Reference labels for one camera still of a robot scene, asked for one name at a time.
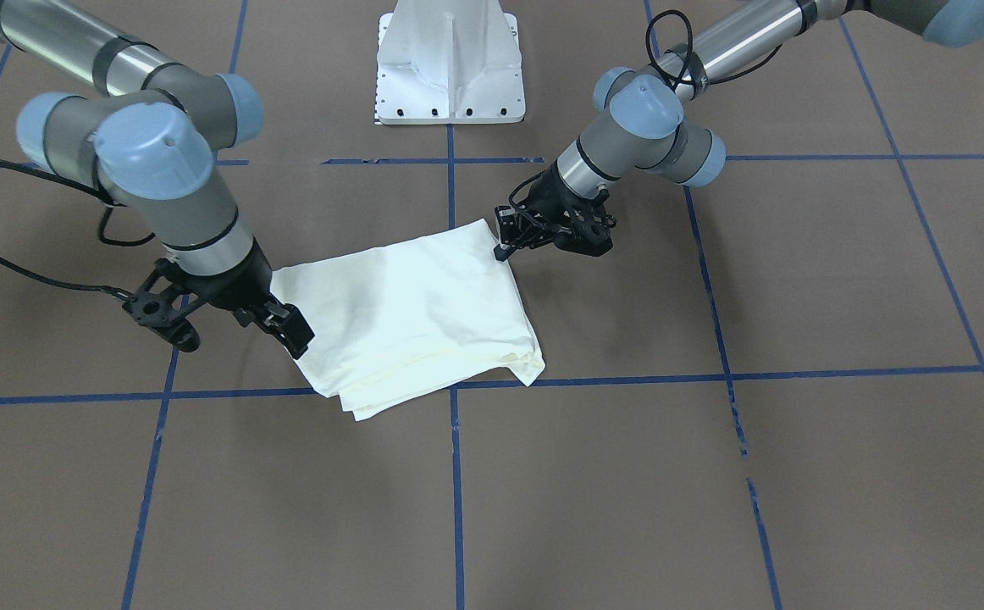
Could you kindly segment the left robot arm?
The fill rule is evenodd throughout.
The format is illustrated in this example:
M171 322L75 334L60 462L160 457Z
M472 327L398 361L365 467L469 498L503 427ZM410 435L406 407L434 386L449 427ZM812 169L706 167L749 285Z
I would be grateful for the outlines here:
M611 250L616 227L605 202L632 171L687 188L709 185L725 165L726 146L687 117L688 105L747 77L816 25L851 12L941 47L984 38L984 1L748 1L701 31L683 12L669 10L666 16L681 20L685 31L670 47L652 42L659 23L652 17L644 31L644 65L601 75L592 123L496 208L495 259L546 246L600 258Z

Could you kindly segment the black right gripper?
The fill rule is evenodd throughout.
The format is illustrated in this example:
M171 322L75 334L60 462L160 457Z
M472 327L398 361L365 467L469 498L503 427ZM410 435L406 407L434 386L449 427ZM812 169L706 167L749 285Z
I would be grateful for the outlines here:
M257 241L251 251L225 273L194 275L180 271L180 285L213 308L228 310L238 323L253 323L264 331L274 331L276 339L294 360L307 352L314 332L301 310L281 302L270 291L272 268Z

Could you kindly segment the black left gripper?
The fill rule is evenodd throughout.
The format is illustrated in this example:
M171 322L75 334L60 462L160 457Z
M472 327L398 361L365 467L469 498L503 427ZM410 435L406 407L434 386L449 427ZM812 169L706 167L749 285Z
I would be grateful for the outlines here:
M562 200L569 196L581 197L565 182L556 164L517 186L509 194L508 204L495 209L499 232L495 260L506 262L523 248L553 244L558 220L563 219Z

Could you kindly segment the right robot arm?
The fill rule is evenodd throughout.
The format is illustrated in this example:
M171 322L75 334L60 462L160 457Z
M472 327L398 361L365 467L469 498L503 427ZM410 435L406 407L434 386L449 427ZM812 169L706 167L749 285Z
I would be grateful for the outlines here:
M0 43L98 92L27 102L15 125L27 173L134 209L167 252L135 292L98 292L182 352L199 347L190 315L209 305L305 354L310 325L272 294L270 263L214 158L263 130L251 82L199 74L66 1L0 1Z

